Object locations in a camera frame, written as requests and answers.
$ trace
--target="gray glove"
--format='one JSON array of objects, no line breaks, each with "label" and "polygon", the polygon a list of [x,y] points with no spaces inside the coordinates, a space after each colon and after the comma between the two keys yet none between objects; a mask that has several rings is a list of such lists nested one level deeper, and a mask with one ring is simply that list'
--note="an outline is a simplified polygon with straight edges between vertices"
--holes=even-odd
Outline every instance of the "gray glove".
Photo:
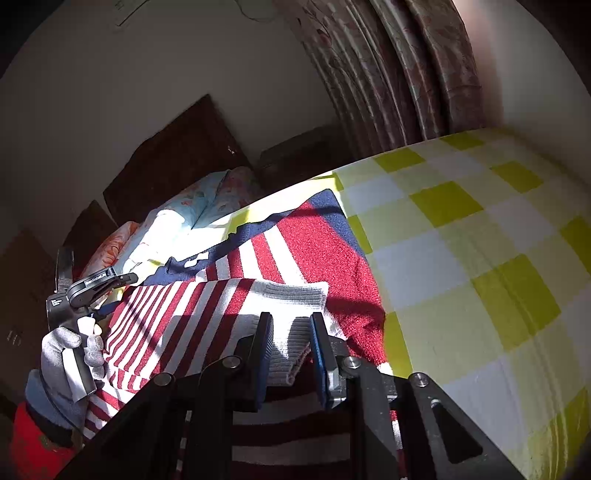
[{"label": "gray glove", "polygon": [[[100,333],[100,328],[95,329],[95,333]],[[78,428],[82,428],[88,404],[85,398],[78,402],[72,401],[72,392],[61,357],[64,349],[79,347],[81,343],[80,335],[65,327],[58,327],[45,335],[41,342],[41,372],[46,387],[43,386],[39,370],[32,370],[25,388],[25,397],[31,407],[65,429],[71,429],[72,426],[62,415]],[[100,335],[91,335],[86,343],[85,363],[93,372],[93,378],[103,378],[103,340]]]},{"label": "gray glove", "polygon": [[[65,398],[72,398],[70,386],[64,372],[61,353],[65,348],[79,347],[82,342],[80,335],[65,327],[58,327],[49,332],[41,342],[41,372],[47,384]],[[105,376],[103,364],[103,339],[100,335],[91,335],[86,341],[84,362],[90,367],[96,380]]]}]

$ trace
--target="floral curtain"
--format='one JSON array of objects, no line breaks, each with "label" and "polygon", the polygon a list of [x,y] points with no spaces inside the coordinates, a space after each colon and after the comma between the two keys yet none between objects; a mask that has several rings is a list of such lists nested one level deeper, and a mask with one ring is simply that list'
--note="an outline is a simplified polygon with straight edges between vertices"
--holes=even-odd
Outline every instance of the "floral curtain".
[{"label": "floral curtain", "polygon": [[275,0],[356,158],[484,126],[480,83],[452,0]]}]

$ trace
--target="striped clothing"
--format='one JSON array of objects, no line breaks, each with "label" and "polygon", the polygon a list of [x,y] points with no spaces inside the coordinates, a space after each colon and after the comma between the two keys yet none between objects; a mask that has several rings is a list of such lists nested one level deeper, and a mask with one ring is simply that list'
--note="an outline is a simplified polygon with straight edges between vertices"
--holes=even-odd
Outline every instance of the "striped clothing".
[{"label": "striped clothing", "polygon": [[[345,214],[340,208],[339,202],[332,190],[322,190],[312,195],[306,202],[316,209],[330,227],[355,251],[360,257],[364,256],[357,239],[355,238]],[[237,249],[244,242],[264,233],[280,220],[291,214],[293,210],[281,213],[273,213],[260,222],[243,223],[236,227],[236,233],[230,233],[223,242],[214,245],[191,257],[178,261],[171,257],[166,264],[158,267],[153,275],[144,280],[142,285],[166,285],[178,280],[192,280],[195,275],[207,268],[210,264],[225,257],[232,250]]]},{"label": "striped clothing", "polygon": [[196,374],[232,354],[264,311],[274,318],[268,384],[291,385],[308,353],[308,318],[324,310],[327,290],[326,282],[288,286],[251,278],[135,288],[111,320],[107,381],[135,393],[161,372]]},{"label": "striped clothing", "polygon": [[[314,206],[306,202],[269,230],[199,272],[196,282],[128,289],[128,302],[123,302],[113,316],[113,329],[106,344],[109,364],[112,358],[109,356],[116,349],[120,352],[119,362],[114,365],[116,376],[91,397],[85,435],[92,437],[163,365],[172,362],[177,375],[187,375],[199,372],[206,362],[229,353],[232,347],[228,343],[228,328],[221,323],[217,329],[207,328],[207,322],[215,321],[212,317],[216,312],[219,315],[221,309],[212,305],[207,310],[209,302],[200,299],[206,288],[211,288],[208,294],[211,297],[217,295],[214,290],[223,290],[228,284],[236,285],[235,289],[240,291],[243,288],[240,284],[244,286],[252,279],[291,285],[328,282],[324,317],[329,334],[345,338],[353,354],[387,368],[382,346],[384,311],[369,266]],[[187,289],[193,292],[184,294]],[[209,320],[197,325],[197,333],[183,338],[181,334],[175,335],[175,329],[166,330],[166,321],[174,317],[178,317],[175,321],[179,323],[189,322],[187,315],[179,312],[199,308],[200,301]],[[231,296],[229,301],[240,302],[240,299]],[[149,331],[154,339],[152,347],[148,346],[142,355],[136,354],[137,347],[134,348],[133,325],[126,327],[122,319],[126,308],[129,315],[140,314],[146,318],[145,324],[138,328]],[[160,358],[159,363],[152,360],[154,364],[150,364],[150,348],[158,345],[157,338],[166,335],[168,342],[179,345],[185,342],[189,354],[182,358],[172,355],[164,361]],[[292,387],[269,387],[259,413],[235,414],[234,477],[315,478],[327,472],[334,475],[339,470],[346,475],[350,428],[337,415],[320,412],[311,365],[304,364]]]}]

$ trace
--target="orange floral pillow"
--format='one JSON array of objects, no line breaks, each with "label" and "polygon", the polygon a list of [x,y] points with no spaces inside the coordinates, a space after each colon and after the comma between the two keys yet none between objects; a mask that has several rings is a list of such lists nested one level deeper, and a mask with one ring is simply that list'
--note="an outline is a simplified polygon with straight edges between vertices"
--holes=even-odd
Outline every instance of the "orange floral pillow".
[{"label": "orange floral pillow", "polygon": [[107,239],[101,243],[100,247],[96,249],[96,252],[84,267],[80,278],[87,277],[94,272],[113,265],[119,256],[119,252],[121,252],[121,249],[127,243],[129,237],[134,234],[138,227],[139,224],[136,222],[127,222],[110,234]]}]

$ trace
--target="wooden cabinet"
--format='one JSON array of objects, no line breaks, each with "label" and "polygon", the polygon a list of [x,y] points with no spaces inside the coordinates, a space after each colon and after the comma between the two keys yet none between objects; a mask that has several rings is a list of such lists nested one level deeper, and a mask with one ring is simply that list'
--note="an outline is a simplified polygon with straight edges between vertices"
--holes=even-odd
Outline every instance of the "wooden cabinet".
[{"label": "wooden cabinet", "polygon": [[340,127],[326,125],[265,150],[255,172],[265,192],[271,194],[351,161]]},{"label": "wooden cabinet", "polygon": [[[0,391],[17,403],[29,370],[39,365],[47,333],[45,301],[54,290],[54,260],[24,230],[0,255],[0,272]],[[15,333],[20,343],[13,343]]]}]

